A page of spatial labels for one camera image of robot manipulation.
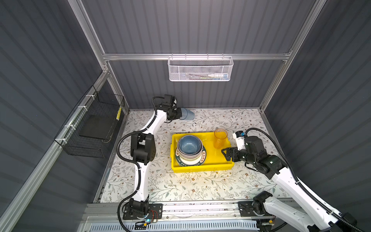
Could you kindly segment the grey blue plastic cup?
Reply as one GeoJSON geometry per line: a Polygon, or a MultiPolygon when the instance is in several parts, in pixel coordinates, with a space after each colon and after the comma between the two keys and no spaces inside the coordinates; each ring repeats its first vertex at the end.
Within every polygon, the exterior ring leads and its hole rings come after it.
{"type": "Polygon", "coordinates": [[[195,118],[195,114],[186,108],[181,108],[181,117],[180,120],[193,120],[195,118]]]}

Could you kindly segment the yellow plastic bin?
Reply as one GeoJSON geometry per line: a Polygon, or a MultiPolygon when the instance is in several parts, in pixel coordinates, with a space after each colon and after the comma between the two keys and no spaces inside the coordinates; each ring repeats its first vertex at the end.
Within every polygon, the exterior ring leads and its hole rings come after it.
{"type": "Polygon", "coordinates": [[[191,134],[200,138],[201,141],[203,142],[203,146],[205,146],[207,157],[204,164],[200,166],[187,166],[187,167],[180,166],[175,159],[175,153],[178,141],[180,140],[181,137],[185,135],[186,135],[185,133],[178,133],[172,135],[170,157],[172,160],[171,167],[175,173],[222,171],[229,170],[234,166],[234,162],[226,161],[220,149],[218,150],[214,148],[213,132],[196,132],[191,134]]]}

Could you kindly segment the pink plastic cup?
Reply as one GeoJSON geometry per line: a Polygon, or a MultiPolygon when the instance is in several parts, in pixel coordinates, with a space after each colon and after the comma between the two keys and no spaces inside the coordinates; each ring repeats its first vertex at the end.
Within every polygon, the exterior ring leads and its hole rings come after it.
{"type": "Polygon", "coordinates": [[[216,129],[214,131],[214,148],[222,148],[228,138],[228,133],[225,129],[216,129]]]}

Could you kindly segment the dark blue bowl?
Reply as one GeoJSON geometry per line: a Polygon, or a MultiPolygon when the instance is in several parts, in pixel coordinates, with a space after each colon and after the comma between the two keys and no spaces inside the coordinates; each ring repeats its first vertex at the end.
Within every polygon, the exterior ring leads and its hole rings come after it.
{"type": "Polygon", "coordinates": [[[178,150],[187,156],[198,154],[202,147],[202,141],[194,135],[185,135],[181,137],[177,144],[178,150]]]}

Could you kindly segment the lilac purple bowl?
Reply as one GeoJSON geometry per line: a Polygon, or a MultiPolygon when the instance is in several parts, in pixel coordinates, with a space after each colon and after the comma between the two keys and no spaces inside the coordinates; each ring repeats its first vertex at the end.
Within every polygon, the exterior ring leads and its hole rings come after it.
{"type": "Polygon", "coordinates": [[[184,158],[184,159],[187,159],[187,160],[193,160],[193,159],[198,158],[198,157],[202,154],[203,150],[201,149],[198,153],[193,154],[193,155],[185,154],[185,153],[183,153],[180,149],[177,149],[176,152],[178,153],[178,155],[179,155],[180,157],[182,157],[182,158],[184,158]]]}

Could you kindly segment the dark green rimmed plate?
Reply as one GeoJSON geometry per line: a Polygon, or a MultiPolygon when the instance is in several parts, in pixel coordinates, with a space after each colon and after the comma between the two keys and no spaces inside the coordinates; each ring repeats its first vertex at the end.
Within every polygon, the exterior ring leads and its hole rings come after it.
{"type": "Polygon", "coordinates": [[[187,167],[187,166],[200,166],[200,165],[203,165],[203,164],[204,164],[204,162],[206,161],[206,157],[207,157],[207,152],[206,152],[205,146],[203,146],[202,150],[203,150],[203,152],[202,152],[202,154],[201,154],[202,159],[201,159],[201,161],[200,161],[199,163],[197,163],[196,165],[185,165],[184,163],[182,163],[182,162],[180,161],[180,159],[179,159],[179,155],[178,155],[177,152],[175,153],[175,159],[176,159],[177,163],[178,163],[180,166],[182,166],[182,167],[187,167]]]}

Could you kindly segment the light green bowl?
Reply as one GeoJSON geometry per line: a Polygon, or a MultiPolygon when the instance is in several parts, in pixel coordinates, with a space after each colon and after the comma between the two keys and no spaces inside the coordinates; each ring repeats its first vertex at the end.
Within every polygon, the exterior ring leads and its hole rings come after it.
{"type": "Polygon", "coordinates": [[[186,159],[186,158],[184,158],[182,156],[179,156],[179,159],[185,165],[196,165],[197,163],[199,163],[201,161],[202,156],[199,156],[199,157],[194,158],[194,159],[186,159]]]}

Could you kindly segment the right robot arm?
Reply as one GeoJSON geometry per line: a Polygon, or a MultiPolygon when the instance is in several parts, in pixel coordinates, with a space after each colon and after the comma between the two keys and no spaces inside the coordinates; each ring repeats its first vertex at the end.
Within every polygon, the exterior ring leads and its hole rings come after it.
{"type": "Polygon", "coordinates": [[[350,214],[342,214],[325,203],[318,195],[304,185],[278,156],[260,153],[254,149],[225,148],[222,151],[226,160],[244,162],[254,166],[254,170],[283,188],[304,210],[282,203],[271,193],[263,191],[253,198],[249,210],[257,216],[274,215],[301,232],[359,232],[357,221],[350,214]]]}

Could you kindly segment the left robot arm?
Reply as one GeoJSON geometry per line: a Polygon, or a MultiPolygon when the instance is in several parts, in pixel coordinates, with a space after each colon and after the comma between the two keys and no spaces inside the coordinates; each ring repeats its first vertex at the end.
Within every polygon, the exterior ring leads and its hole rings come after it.
{"type": "Polygon", "coordinates": [[[148,182],[150,166],[156,156],[156,133],[163,123],[180,119],[181,116],[182,110],[179,107],[159,106],[145,126],[131,136],[130,155],[138,172],[135,177],[136,193],[132,197],[134,201],[145,202],[149,199],[148,182]]]}

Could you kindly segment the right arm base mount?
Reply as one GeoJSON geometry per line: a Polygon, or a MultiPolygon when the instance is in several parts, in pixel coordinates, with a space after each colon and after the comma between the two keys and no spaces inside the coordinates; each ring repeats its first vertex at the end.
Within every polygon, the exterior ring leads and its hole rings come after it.
{"type": "Polygon", "coordinates": [[[240,216],[242,217],[263,217],[263,216],[272,216],[266,210],[264,203],[266,199],[272,197],[273,195],[267,191],[263,191],[255,196],[252,201],[239,201],[238,209],[240,216]]]}

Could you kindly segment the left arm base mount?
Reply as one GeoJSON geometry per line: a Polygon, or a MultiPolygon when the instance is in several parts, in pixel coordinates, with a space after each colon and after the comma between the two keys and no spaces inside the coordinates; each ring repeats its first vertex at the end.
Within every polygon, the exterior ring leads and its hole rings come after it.
{"type": "Polygon", "coordinates": [[[139,202],[130,199],[128,203],[124,204],[122,213],[124,220],[161,219],[163,204],[150,204],[149,200],[139,202]]]}

